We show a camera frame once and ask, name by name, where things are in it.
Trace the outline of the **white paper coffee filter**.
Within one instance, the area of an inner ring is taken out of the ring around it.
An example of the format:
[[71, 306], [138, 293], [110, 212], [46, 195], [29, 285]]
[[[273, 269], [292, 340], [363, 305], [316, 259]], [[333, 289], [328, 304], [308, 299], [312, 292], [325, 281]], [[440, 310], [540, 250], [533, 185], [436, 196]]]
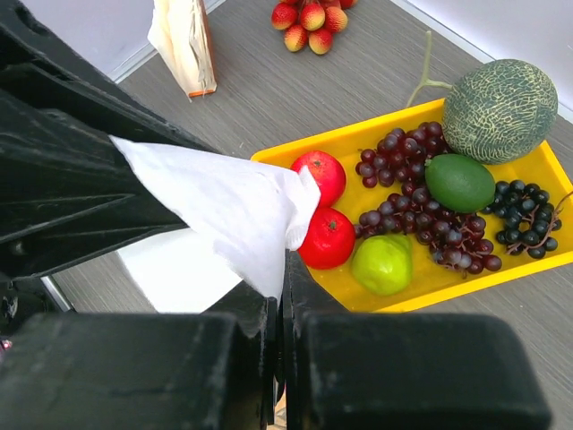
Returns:
[[321, 192], [295, 172], [201, 150], [113, 137], [144, 187], [264, 297], [279, 299], [287, 251], [303, 243]]

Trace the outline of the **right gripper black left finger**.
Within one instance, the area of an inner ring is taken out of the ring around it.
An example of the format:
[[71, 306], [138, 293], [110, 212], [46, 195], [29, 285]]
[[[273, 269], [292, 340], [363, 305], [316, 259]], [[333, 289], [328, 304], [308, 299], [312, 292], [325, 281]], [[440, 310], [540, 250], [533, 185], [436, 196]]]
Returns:
[[263, 429], [278, 304], [240, 285], [200, 314], [52, 311], [1, 291], [4, 429]]

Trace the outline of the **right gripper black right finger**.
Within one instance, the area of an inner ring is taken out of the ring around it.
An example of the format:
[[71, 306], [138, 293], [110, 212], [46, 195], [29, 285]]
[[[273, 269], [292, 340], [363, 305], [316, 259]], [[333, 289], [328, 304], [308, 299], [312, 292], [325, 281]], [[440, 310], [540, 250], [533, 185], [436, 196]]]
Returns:
[[552, 412], [515, 331], [485, 314], [359, 314], [286, 258], [291, 429], [547, 429]]

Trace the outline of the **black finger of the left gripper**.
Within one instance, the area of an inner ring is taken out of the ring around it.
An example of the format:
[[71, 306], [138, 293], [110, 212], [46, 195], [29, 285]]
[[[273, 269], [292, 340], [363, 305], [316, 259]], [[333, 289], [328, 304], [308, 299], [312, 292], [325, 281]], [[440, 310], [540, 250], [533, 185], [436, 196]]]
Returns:
[[79, 56], [20, 1], [1, 3], [1, 90], [132, 142], [214, 149], [134, 100]]
[[182, 228], [109, 138], [1, 93], [1, 275], [39, 278]]

